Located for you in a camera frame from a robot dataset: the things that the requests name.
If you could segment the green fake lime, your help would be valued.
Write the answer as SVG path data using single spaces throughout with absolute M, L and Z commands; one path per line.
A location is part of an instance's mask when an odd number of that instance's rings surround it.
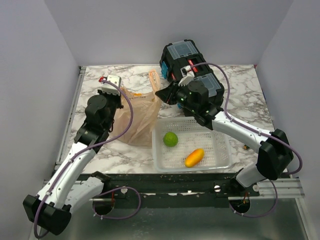
M 167 147 L 175 147 L 178 144 L 178 136 L 174 132 L 167 132 L 163 137 L 163 143 Z

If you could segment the orange yellow fake mango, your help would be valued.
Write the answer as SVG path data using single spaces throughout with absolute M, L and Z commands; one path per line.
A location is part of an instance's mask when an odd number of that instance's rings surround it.
M 197 165 L 204 157 L 205 151 L 202 148 L 194 150 L 184 161 L 187 168 L 192 168 Z

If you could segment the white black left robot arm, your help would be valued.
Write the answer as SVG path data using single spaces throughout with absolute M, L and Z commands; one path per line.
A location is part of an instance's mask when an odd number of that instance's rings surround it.
M 119 87 L 103 87 L 89 98 L 85 108 L 86 118 L 77 131 L 67 157 L 47 184 L 35 195 L 27 195 L 23 207 L 33 222 L 37 239 L 48 233 L 61 234 L 68 226 L 72 214 L 95 196 L 107 197 L 111 185 L 106 178 L 90 177 L 78 190 L 72 190 L 85 166 L 96 156 L 104 144 L 124 135 L 128 128 L 110 138 L 117 109 L 123 108 L 122 99 L 128 97 Z

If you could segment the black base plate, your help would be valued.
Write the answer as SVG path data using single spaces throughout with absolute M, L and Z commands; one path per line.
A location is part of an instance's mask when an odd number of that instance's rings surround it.
M 230 201 L 291 197 L 295 185 L 292 178 L 281 176 L 270 182 L 254 183 L 246 190 L 232 186 L 231 173 L 172 173 L 172 174 L 81 174 L 76 184 L 83 186 L 90 180 L 103 184 L 103 192 L 128 187 L 138 191 L 141 207 L 149 209 L 227 208 Z

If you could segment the white plastic basket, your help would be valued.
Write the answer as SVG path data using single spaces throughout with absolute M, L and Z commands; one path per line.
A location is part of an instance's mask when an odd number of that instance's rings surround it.
M 177 135 L 176 146 L 166 146 L 163 138 L 172 132 Z M 203 149 L 203 159 L 193 167 L 185 166 L 185 159 L 194 150 Z M 154 167 L 162 173 L 211 171 L 227 169 L 232 155 L 227 135 L 199 125 L 193 117 L 160 118 L 152 131 Z

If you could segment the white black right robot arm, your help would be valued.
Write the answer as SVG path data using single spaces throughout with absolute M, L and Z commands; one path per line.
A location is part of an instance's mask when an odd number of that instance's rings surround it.
M 286 134 L 279 129 L 273 132 L 240 121 L 228 115 L 221 105 L 224 102 L 221 83 L 204 83 L 192 80 L 179 86 L 172 81 L 155 94 L 168 105 L 180 104 L 196 122 L 212 131 L 224 133 L 250 147 L 258 154 L 257 162 L 237 172 L 230 183 L 230 191 L 241 196 L 258 181 L 276 180 L 294 156 Z

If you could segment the translucent orange plastic bag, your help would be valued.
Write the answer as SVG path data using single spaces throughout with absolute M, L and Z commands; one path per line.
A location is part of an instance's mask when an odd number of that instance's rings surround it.
M 128 131 L 118 138 L 124 144 L 136 147 L 152 146 L 152 131 L 156 125 L 158 113 L 162 102 L 155 95 L 161 88 L 161 81 L 156 70 L 148 73 L 151 92 L 134 93 L 126 87 L 122 87 L 125 95 L 129 98 L 133 109 L 133 121 Z

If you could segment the black plastic toolbox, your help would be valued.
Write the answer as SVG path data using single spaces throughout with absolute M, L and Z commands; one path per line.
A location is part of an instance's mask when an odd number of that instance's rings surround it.
M 199 52 L 193 40 L 185 39 L 166 45 L 159 65 L 162 77 L 169 84 L 171 82 L 179 83 L 182 79 L 181 68 L 191 66 L 194 73 L 194 79 L 191 82 L 200 81 L 208 89 L 209 100 L 215 105 L 215 109 L 201 115 L 185 115 L 186 117 L 193 116 L 200 123 L 205 124 L 212 120 L 216 114 L 223 111 L 221 106 L 224 101 L 225 88 L 219 82 L 213 70 L 205 63 L 203 55 Z

